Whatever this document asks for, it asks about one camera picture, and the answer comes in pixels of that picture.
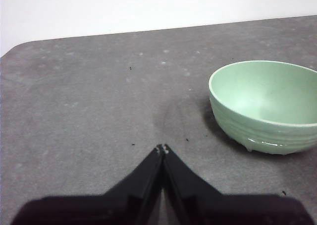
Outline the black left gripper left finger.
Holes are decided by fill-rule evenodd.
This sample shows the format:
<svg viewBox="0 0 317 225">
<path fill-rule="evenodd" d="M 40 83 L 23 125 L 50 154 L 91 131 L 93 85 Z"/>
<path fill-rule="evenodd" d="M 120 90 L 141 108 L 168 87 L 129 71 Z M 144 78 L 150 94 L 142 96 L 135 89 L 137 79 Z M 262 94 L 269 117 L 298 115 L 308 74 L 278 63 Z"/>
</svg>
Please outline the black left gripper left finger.
<svg viewBox="0 0 317 225">
<path fill-rule="evenodd" d="M 145 225 L 161 190 L 162 145 L 102 195 L 49 196 L 27 202 L 14 225 Z"/>
</svg>

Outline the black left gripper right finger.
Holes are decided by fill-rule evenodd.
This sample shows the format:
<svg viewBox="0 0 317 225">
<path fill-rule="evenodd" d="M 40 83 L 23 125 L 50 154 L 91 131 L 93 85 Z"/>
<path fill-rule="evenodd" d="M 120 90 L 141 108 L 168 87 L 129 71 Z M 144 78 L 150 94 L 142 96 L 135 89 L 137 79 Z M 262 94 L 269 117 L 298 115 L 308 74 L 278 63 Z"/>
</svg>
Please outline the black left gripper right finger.
<svg viewBox="0 0 317 225">
<path fill-rule="evenodd" d="M 164 189 L 182 225 L 312 225 L 301 202 L 273 194 L 222 194 L 163 145 Z"/>
</svg>

